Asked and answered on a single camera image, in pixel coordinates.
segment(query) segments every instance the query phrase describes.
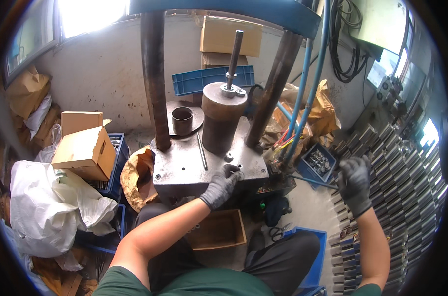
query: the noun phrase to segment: scissors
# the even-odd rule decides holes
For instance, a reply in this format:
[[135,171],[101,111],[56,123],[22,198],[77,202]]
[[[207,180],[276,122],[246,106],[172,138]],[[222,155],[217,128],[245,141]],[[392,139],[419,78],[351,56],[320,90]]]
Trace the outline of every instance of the scissors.
[[291,223],[288,223],[283,228],[280,227],[272,227],[268,231],[268,234],[270,234],[270,237],[272,238],[273,242],[277,242],[283,237],[283,233],[291,226]]

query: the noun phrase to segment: concrete floor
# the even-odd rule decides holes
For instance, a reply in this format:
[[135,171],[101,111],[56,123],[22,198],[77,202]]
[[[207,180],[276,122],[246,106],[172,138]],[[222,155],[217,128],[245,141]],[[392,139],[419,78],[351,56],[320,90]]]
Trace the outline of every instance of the concrete floor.
[[[134,131],[126,135],[127,144],[130,147],[131,153],[137,151],[144,145],[148,145],[153,136],[150,136],[150,131]],[[319,187],[318,190],[313,188],[306,181],[296,180],[297,188],[290,192],[287,196],[290,206],[293,208],[291,214],[284,215],[278,226],[282,227],[290,222],[290,228],[299,226],[304,228],[311,228],[321,231],[326,231],[327,236],[337,233],[339,231],[339,221],[334,212],[334,204],[330,201],[330,194],[328,190]],[[267,230],[268,227],[263,224],[254,223],[250,216],[242,213],[245,232],[247,239],[250,239],[251,234],[255,229]],[[272,242],[266,234],[267,245]],[[327,294],[332,294],[332,265],[331,255],[329,253],[329,244],[326,242],[324,263],[320,285],[325,285]],[[247,247],[245,245],[209,251],[197,251],[196,256],[199,262],[215,268],[229,268],[234,270],[242,270],[244,268],[244,260]]]

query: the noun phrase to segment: dark pants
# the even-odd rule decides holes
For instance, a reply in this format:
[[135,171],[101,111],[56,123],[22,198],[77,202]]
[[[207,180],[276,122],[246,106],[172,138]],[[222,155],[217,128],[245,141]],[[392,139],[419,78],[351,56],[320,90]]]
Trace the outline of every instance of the dark pants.
[[[138,214],[135,226],[168,210],[164,204],[148,204]],[[275,296],[290,296],[309,272],[319,247],[316,235],[301,231],[256,251],[243,272],[261,279]],[[204,267],[197,262],[191,246],[183,237],[150,260],[150,290],[159,292],[178,276]]]

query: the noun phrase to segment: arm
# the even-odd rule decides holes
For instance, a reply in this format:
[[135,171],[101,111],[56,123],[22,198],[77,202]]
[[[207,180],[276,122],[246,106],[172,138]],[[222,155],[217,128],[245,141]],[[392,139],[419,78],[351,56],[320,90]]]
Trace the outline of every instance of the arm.
[[150,259],[171,247],[209,213],[209,207],[198,198],[143,222],[120,242],[110,267],[128,269],[150,289]]
[[374,208],[370,208],[357,218],[360,238],[360,266],[362,282],[377,284],[383,290],[390,271],[390,248]]
[[390,271],[390,248],[375,215],[370,192],[370,161],[351,157],[340,162],[338,186],[344,203],[356,218],[360,237],[362,282],[377,284],[383,290]]
[[243,178],[239,168],[225,164],[212,177],[209,186],[199,198],[172,211],[143,222],[128,233],[115,252],[112,266],[121,266],[133,273],[150,289],[148,262],[181,239],[212,210],[220,207],[229,197],[237,181]]

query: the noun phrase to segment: green t-shirt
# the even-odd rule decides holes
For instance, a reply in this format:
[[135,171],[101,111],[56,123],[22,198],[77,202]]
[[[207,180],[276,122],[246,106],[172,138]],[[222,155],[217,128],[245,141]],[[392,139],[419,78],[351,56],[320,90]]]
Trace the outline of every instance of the green t-shirt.
[[[380,296],[376,284],[360,287],[352,296]],[[232,269],[202,268],[179,276],[166,286],[159,296],[178,295],[213,296],[273,296],[270,288],[260,279],[245,272]],[[109,268],[93,296],[151,296],[151,292],[130,271],[121,267]]]

